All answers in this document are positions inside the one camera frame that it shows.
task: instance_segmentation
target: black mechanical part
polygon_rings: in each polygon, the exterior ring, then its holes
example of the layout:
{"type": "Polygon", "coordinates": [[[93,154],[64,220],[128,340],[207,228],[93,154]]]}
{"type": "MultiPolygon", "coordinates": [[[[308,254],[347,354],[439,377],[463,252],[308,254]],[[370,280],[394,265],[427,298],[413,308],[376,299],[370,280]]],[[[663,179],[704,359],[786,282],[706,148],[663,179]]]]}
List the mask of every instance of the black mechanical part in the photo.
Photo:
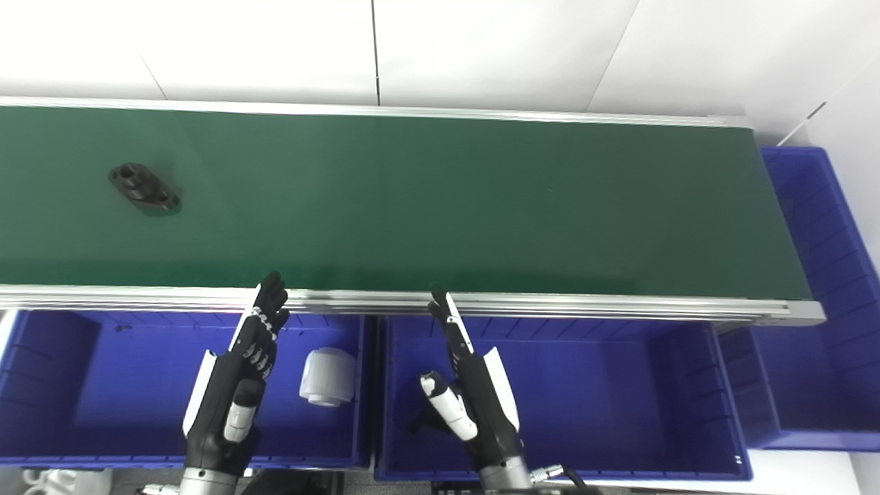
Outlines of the black mechanical part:
{"type": "Polygon", "coordinates": [[[146,210],[173,211],[180,206],[177,193],[145,165],[125,163],[111,170],[108,178],[130,202],[146,210]]]}
{"type": "Polygon", "coordinates": [[[474,468],[480,471],[489,466],[503,466],[508,459],[522,457],[523,441],[504,414],[483,357],[472,354],[460,359],[458,377],[467,415],[478,429],[476,438],[465,442],[474,468]]]}
{"type": "Polygon", "coordinates": [[[278,331],[290,317],[284,282],[277,272],[260,283],[251,315],[245,318],[231,349],[216,359],[193,425],[187,434],[184,466],[207,473],[241,477],[260,439],[253,425],[240,442],[224,437],[227,416],[237,405],[259,410],[265,379],[275,362],[278,331]]]}

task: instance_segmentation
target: cable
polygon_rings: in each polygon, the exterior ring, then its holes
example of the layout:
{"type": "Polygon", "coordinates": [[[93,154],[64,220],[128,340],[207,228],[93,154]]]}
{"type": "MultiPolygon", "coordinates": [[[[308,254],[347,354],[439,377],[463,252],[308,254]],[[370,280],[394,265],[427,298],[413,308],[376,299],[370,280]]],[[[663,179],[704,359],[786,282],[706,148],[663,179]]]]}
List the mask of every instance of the cable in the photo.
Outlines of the cable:
{"type": "Polygon", "coordinates": [[[575,482],[575,486],[578,488],[586,488],[587,484],[583,482],[581,479],[581,475],[577,474],[577,471],[574,469],[567,468],[562,466],[562,474],[568,477],[571,481],[575,482]]]}

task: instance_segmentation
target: metal rail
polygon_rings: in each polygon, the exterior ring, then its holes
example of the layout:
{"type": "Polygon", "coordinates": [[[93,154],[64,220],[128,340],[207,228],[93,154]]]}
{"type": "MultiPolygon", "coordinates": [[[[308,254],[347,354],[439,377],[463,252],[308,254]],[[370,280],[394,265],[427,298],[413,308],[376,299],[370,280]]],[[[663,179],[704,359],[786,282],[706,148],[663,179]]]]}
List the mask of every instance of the metal rail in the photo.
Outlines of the metal rail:
{"type": "MultiPolygon", "coordinates": [[[[0,309],[237,313],[253,289],[0,284],[0,309]]],[[[287,308],[316,314],[426,314],[425,292],[288,290],[287,308]]],[[[591,294],[456,292],[467,316],[632,318],[814,325],[816,301],[591,294]]]]}

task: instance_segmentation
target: robotic hand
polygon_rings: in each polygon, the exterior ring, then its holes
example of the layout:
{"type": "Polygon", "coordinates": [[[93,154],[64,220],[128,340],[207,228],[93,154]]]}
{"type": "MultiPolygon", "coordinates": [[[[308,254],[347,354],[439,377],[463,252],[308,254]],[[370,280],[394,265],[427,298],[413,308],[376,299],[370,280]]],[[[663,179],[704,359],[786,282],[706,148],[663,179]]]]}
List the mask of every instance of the robotic hand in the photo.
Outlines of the robotic hand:
{"type": "Polygon", "coordinates": [[[422,390],[452,432],[465,442],[484,489],[531,488],[519,438],[517,405],[498,349],[486,356],[475,354],[452,296],[437,286],[431,294],[434,302],[428,309],[443,325],[461,395],[436,371],[422,375],[422,390]]]}
{"type": "Polygon", "coordinates": [[[219,357],[205,351],[183,419],[187,458],[180,495],[235,493],[258,441],[253,417],[275,363],[278,330],[290,317],[286,301],[284,282],[273,271],[257,285],[229,350],[219,357]]]}

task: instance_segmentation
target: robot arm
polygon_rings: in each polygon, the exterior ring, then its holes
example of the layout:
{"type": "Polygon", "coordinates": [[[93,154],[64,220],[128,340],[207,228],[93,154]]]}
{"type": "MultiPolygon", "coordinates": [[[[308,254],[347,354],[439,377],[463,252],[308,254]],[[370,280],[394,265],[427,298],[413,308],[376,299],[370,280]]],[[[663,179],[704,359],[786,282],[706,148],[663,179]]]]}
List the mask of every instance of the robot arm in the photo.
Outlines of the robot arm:
{"type": "Polygon", "coordinates": [[[483,488],[531,488],[519,438],[517,404],[498,350],[493,348],[486,356],[474,353],[452,296],[439,287],[431,293],[434,302],[429,310],[443,325],[461,395],[436,371],[422,375],[422,391],[452,432],[465,442],[483,488]]]}
{"type": "Polygon", "coordinates": [[[270,273],[238,321],[228,351],[206,351],[183,421],[187,438],[180,495],[232,495],[259,440],[253,428],[272,373],[278,330],[290,313],[284,282],[270,273]]]}

